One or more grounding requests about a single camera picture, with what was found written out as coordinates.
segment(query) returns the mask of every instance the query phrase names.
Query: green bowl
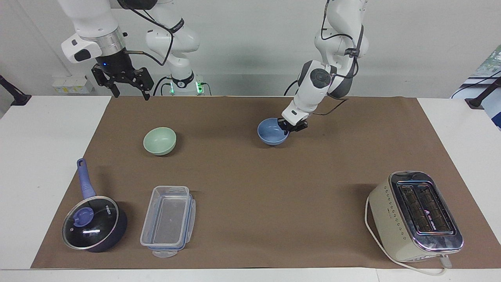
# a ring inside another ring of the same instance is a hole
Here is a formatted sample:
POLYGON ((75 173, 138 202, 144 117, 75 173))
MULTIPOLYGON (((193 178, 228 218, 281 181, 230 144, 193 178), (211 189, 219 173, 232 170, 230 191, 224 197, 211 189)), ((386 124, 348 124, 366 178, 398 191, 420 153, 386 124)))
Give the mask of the green bowl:
POLYGON ((143 146, 148 152, 163 156, 176 146, 176 133, 168 127, 155 128, 144 137, 143 146))

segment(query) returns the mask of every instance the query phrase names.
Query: brown tabletop mat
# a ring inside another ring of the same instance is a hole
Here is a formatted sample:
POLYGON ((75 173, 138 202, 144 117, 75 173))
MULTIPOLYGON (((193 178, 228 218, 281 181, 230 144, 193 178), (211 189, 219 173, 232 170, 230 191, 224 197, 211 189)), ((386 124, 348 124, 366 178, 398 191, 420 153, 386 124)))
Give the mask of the brown tabletop mat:
MULTIPOLYGON (((127 231, 104 253, 64 245, 63 220, 82 199, 76 175, 32 268, 399 268, 366 230, 364 205, 376 185, 400 170, 429 173, 442 192, 465 241, 450 256, 454 268, 501 268, 501 246, 416 99, 350 98, 328 116, 309 118, 310 127, 285 143, 263 144, 257 125, 280 116, 289 101, 112 98, 85 158, 96 193, 127 213, 127 231), (159 126, 178 136, 165 157, 142 145, 159 126), (171 258, 156 258, 139 243, 158 185, 187 186, 196 199, 191 241, 171 258)), ((318 111, 337 103, 326 98, 318 111)))

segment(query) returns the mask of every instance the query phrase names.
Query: robotic arm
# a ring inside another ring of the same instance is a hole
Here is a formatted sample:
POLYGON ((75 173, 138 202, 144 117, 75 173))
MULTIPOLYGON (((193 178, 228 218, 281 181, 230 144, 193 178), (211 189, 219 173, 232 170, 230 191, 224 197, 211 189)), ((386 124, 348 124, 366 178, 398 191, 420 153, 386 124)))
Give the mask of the robotic arm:
MULTIPOLYGON (((78 63, 96 59, 92 73, 99 86, 109 88, 115 97, 120 95, 115 82, 128 83, 138 88, 145 100, 154 82, 146 68, 135 69, 129 54, 144 52, 127 51, 118 22, 111 14, 108 0, 58 0, 66 15, 72 20, 76 33, 65 40, 61 47, 67 59, 78 63)), ((174 9, 173 0, 118 0, 125 9, 151 10, 160 26, 165 29, 148 31, 146 42, 151 50, 167 57, 168 47, 176 55, 167 58, 171 77, 180 91, 192 91, 196 85, 188 59, 182 52, 198 49, 199 38, 184 26, 184 20, 174 9)))
POLYGON ((331 29, 322 29, 315 36, 315 47, 322 62, 309 61, 298 77, 298 93, 282 112, 279 125, 284 131, 300 131, 308 127, 306 119, 326 95, 339 99, 350 91, 358 72, 357 59, 365 55, 362 18, 368 0, 334 0, 326 3, 324 22, 331 29))

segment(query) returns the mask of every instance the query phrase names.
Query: bowl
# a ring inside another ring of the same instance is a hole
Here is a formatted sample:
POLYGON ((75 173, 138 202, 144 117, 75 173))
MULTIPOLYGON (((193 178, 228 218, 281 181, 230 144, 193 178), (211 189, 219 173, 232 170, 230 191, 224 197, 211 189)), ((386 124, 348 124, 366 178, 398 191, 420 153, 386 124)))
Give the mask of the bowl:
POLYGON ((155 128, 144 137, 143 146, 148 152, 163 156, 176 146, 176 133, 168 127, 155 128))
POLYGON ((276 146, 287 139, 289 132, 284 134, 284 131, 279 126, 278 118, 270 117, 261 121, 258 125, 258 135, 264 143, 276 146))

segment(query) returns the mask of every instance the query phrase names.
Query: blue bowl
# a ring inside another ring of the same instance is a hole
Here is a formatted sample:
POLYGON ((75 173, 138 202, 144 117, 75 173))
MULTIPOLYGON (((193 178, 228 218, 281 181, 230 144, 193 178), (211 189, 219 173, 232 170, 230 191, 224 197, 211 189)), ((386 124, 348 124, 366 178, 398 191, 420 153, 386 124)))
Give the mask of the blue bowl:
POLYGON ((278 118, 267 118, 258 125, 258 135, 261 140, 271 146, 281 144, 287 139, 289 133, 284 134, 280 128, 278 118))

